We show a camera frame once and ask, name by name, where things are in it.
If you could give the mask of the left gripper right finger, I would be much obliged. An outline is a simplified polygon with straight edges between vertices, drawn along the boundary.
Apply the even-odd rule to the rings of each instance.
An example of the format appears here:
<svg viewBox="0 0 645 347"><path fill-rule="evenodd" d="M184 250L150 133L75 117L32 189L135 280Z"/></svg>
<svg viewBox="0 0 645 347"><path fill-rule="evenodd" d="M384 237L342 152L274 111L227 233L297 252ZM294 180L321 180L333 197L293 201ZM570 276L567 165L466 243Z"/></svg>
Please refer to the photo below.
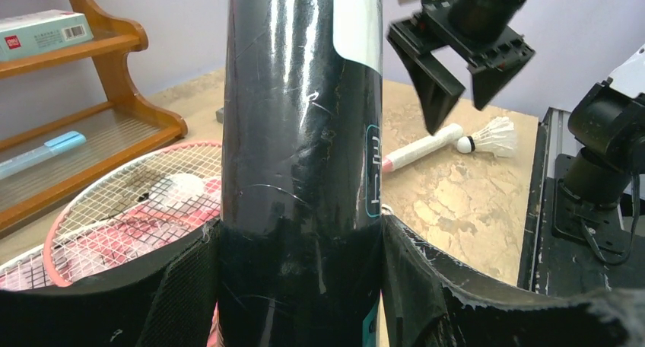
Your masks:
<svg viewBox="0 0 645 347"><path fill-rule="evenodd" d="M642 346L644 293L569 298L498 281L384 215L383 303L392 346Z"/></svg>

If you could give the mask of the white feather shuttlecock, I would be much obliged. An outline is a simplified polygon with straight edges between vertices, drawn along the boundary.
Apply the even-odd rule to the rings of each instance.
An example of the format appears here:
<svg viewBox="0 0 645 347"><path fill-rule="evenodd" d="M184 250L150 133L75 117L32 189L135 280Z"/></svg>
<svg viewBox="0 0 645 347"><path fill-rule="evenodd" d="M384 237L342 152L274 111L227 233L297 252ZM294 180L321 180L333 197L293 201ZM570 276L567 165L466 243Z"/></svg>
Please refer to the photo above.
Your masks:
<svg viewBox="0 0 645 347"><path fill-rule="evenodd" d="M499 158L511 158L517 149L515 125L507 116L495 117L484 128L456 142L456 150L462 154L485 152Z"/></svg>

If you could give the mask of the pink badminton racket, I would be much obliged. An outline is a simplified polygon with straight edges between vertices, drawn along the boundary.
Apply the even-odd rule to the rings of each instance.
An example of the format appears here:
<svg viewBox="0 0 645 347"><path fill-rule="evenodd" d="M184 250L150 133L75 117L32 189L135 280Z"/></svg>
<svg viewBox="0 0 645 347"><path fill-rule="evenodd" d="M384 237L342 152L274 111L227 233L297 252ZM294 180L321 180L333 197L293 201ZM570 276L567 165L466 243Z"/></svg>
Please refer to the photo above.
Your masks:
<svg viewBox="0 0 645 347"><path fill-rule="evenodd" d="M79 194L43 245L58 286L99 273L186 236L221 211L222 144L184 142L145 154Z"/></svg>
<svg viewBox="0 0 645 347"><path fill-rule="evenodd" d="M44 267L42 244L1 265L1 289L22 291L52 285Z"/></svg>

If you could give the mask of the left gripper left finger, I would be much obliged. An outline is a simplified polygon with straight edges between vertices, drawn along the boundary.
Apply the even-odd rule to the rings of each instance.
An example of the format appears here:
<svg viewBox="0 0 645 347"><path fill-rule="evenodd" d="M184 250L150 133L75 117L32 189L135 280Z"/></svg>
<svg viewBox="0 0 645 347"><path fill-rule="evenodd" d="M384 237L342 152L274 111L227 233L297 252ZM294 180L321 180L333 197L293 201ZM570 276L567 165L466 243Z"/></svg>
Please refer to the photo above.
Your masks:
<svg viewBox="0 0 645 347"><path fill-rule="evenodd" d="M3 346L205 346L217 301L218 229L67 287L1 292Z"/></svg>

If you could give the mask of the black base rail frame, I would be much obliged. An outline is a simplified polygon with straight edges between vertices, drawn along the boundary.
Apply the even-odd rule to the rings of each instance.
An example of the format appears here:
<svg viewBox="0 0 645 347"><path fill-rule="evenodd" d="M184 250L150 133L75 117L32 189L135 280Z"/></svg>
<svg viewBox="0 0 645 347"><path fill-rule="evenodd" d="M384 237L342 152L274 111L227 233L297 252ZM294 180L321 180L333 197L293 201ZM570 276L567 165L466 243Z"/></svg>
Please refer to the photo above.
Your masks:
<svg viewBox="0 0 645 347"><path fill-rule="evenodd" d="M569 112L548 109L536 134L529 200L523 232L517 285L537 294L568 297L598 288L644 287L644 217L631 236L632 201L628 189L618 206L593 212L565 196L561 180L582 145L569 133ZM634 240L631 256L621 266L600 262L581 231L587 217L605 258L618 256Z"/></svg>

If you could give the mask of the wooden three-tier shelf rack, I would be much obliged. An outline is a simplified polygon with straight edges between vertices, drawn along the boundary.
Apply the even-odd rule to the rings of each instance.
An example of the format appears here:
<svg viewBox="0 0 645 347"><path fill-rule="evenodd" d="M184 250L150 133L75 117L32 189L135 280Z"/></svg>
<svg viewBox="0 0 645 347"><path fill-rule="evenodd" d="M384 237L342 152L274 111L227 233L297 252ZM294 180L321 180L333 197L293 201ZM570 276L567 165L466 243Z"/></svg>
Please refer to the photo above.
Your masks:
<svg viewBox="0 0 645 347"><path fill-rule="evenodd" d="M107 14L94 0L69 0L86 15L94 40L58 51L1 64L1 77L90 58L106 102L1 141L6 158L57 135L76 130L86 143L1 181L1 234L22 228L27 219L78 193L120 164L184 137L184 119L146 100L133 84L127 55L148 48L137 22Z"/></svg>

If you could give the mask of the black shuttlecock tube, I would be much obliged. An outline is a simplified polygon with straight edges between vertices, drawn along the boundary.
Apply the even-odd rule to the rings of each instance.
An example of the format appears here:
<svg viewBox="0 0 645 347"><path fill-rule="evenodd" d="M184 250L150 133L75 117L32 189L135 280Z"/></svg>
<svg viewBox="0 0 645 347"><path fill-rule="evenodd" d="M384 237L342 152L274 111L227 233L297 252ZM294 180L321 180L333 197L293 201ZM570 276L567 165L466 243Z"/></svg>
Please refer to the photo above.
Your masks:
<svg viewBox="0 0 645 347"><path fill-rule="evenodd" d="M374 346L382 0L229 0L225 346Z"/></svg>

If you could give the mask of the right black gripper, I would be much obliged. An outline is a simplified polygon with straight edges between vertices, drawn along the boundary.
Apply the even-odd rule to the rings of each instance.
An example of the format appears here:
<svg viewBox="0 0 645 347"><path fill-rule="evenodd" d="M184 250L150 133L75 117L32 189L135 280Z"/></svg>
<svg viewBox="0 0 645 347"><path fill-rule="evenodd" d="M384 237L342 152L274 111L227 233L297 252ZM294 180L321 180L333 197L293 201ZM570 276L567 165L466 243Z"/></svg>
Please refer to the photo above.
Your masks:
<svg viewBox="0 0 645 347"><path fill-rule="evenodd" d="M429 134L441 128L465 91L431 55L434 50L448 46L467 61L477 110L483 110L535 53L509 26L527 0L399 1L421 5L411 17L390 24L387 39L408 71Z"/></svg>

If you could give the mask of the white red small box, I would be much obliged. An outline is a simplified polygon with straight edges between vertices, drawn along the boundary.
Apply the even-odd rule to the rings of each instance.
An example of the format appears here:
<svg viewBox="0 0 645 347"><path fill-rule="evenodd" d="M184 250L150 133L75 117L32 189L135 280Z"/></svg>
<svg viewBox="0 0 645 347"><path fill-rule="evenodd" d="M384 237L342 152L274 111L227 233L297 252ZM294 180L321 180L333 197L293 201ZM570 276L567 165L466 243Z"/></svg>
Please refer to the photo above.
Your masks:
<svg viewBox="0 0 645 347"><path fill-rule="evenodd" d="M91 41L84 14L48 10L1 19L1 60L8 62Z"/></svg>

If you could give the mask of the pink racket cover bag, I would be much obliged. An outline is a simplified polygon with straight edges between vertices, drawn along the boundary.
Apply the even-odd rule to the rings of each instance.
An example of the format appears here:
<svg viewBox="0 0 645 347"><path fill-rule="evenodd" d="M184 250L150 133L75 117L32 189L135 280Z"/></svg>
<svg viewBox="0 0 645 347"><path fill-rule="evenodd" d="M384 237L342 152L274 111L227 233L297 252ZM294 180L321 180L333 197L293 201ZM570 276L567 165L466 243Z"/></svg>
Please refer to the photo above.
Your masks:
<svg viewBox="0 0 645 347"><path fill-rule="evenodd" d="M1 267L3 346L215 346L210 218L218 188L155 190L99 219L68 205Z"/></svg>

